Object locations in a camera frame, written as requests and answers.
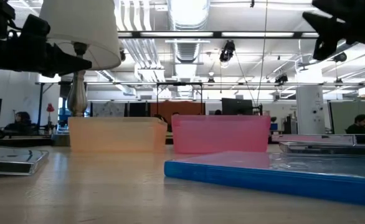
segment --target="ceiling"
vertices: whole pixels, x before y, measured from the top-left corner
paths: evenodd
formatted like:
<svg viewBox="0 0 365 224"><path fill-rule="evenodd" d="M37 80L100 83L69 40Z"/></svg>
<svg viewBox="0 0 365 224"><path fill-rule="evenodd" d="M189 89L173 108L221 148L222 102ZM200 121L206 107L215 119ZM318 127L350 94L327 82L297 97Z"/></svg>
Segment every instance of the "ceiling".
<svg viewBox="0 0 365 224"><path fill-rule="evenodd" d="M22 26L29 14L39 15L41 2L42 0L10 0L9 4L16 9L17 26ZM254 8L250 8L248 2L211 0L206 30L314 32L303 20L301 14L304 10L312 10L322 14L312 8L311 0L269 0L268 10L265 7L265 0L256 0ZM169 30L168 12L165 11L167 1L152 0L150 4L150 21L153 30ZM173 48L171 44L165 43L165 40L155 39L155 44L161 64L164 67L164 76L166 79L172 79L175 77ZM289 60L308 63L311 60L311 54L315 46L315 40L310 39L236 39L234 40L236 55L232 57L227 68L222 68L218 57L226 40L209 39L209 41L208 44L202 44L197 63L195 80L201 80L202 82L207 81L209 72L214 72L216 82L243 82L244 77L251 82L266 82L267 80L274 82L275 76L281 73L286 73L290 82L294 82L296 70L300 68L295 67L295 63ZM334 82L336 77L345 77L346 74L365 68L365 45L354 45L345 53L348 59L343 63L335 65L334 62L321 62L317 65L311 65L310 68L321 69L324 82ZM115 78L121 82L138 81L134 76L135 62L128 52L126 60L112 71ZM97 73L87 72L86 80L95 81L96 79L99 81ZM345 81L365 82L365 73ZM231 86L228 88L247 87ZM356 89L358 89L356 86L347 88L347 90Z"/></svg>

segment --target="cable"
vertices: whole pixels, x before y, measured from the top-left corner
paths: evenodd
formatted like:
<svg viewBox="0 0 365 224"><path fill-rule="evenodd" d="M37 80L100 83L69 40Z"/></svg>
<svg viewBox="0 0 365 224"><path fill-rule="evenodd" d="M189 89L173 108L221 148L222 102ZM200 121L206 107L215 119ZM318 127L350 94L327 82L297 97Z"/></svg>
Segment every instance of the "cable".
<svg viewBox="0 0 365 224"><path fill-rule="evenodd" d="M264 41L263 41L263 57L262 57L262 71L260 74L260 83L258 84L258 92L257 92L257 102L258 105L258 98L260 97L260 90L262 88L262 79L263 79L263 69L264 69L264 55L265 55L265 38L267 32L267 17L268 17L268 0L265 3L265 24L264 24Z"/></svg>
<svg viewBox="0 0 365 224"><path fill-rule="evenodd" d="M235 51L235 55L237 56L237 61L238 61L239 69L240 69L240 72L242 73L242 76L244 77L244 80L245 80L245 83L246 83L247 89L249 90L249 93L250 93L250 97L252 97L252 101L255 103L255 106L257 106L257 103L256 103L256 101L255 101L255 99L253 98L253 95L252 95L252 90L250 89L249 84L248 84L248 83L247 83L247 81L246 81L245 73L244 73L244 71L242 70L242 67L240 66L240 62L239 62L239 57L238 57L238 53L237 53L237 51Z"/></svg>

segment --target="table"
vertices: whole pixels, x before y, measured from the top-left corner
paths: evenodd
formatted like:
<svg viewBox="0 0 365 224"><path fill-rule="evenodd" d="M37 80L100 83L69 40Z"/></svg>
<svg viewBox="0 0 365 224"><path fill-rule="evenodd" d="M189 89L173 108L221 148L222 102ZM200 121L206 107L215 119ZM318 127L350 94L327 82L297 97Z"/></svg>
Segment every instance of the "table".
<svg viewBox="0 0 365 224"><path fill-rule="evenodd" d="M50 158L35 176L0 177L0 223L365 223L362 206L165 178L163 162L179 157L170 148L36 149Z"/></svg>

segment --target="lamp base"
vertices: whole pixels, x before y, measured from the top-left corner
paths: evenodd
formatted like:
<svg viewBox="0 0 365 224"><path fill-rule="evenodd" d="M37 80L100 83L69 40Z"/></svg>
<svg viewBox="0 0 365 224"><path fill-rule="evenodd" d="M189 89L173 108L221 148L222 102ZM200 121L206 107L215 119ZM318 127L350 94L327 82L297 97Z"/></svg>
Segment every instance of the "lamp base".
<svg viewBox="0 0 365 224"><path fill-rule="evenodd" d="M83 58L87 51L87 44L73 43L77 57ZM83 117L87 109L87 96L84 87L85 70L73 73L73 85L67 98L67 107L72 116Z"/></svg>

